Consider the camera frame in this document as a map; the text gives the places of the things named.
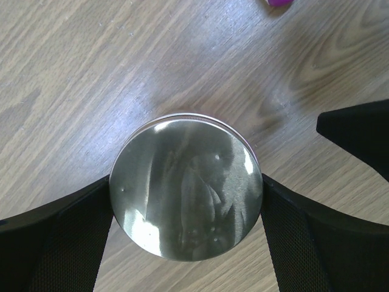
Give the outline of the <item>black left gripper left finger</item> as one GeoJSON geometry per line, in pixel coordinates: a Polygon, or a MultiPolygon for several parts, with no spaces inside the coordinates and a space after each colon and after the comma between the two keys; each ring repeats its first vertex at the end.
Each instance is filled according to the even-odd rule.
{"type": "Polygon", "coordinates": [[[93,291],[113,218],[108,181],[1,220],[1,291],[93,291]]]}

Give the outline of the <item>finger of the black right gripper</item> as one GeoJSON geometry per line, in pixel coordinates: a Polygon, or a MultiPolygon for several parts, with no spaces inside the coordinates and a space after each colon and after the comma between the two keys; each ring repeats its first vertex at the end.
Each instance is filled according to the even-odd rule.
{"type": "Polygon", "coordinates": [[[321,113],[316,130],[388,179],[388,100],[321,113]]]}

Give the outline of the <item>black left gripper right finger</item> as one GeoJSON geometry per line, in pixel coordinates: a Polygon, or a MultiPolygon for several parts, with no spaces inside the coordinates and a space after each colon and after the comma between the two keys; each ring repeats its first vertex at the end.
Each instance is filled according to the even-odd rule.
{"type": "Polygon", "coordinates": [[[261,218],[280,291],[388,291],[388,226],[264,176],[261,218]]]}

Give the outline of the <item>white jar lid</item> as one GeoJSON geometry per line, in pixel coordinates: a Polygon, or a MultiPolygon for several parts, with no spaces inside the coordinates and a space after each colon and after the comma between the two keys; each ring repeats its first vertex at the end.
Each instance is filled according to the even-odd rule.
{"type": "Polygon", "coordinates": [[[109,176],[114,216],[156,256],[207,260],[231,250],[255,226],[263,177],[249,143],[214,117],[174,113],[136,129],[109,176]]]}

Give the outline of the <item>magenta plastic scoop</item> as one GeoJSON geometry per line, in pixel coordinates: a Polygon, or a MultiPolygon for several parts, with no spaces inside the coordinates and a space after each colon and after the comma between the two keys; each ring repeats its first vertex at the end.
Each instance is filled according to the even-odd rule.
{"type": "Polygon", "coordinates": [[[266,3],[271,7],[283,7],[293,3],[294,0],[266,0],[266,3]]]}

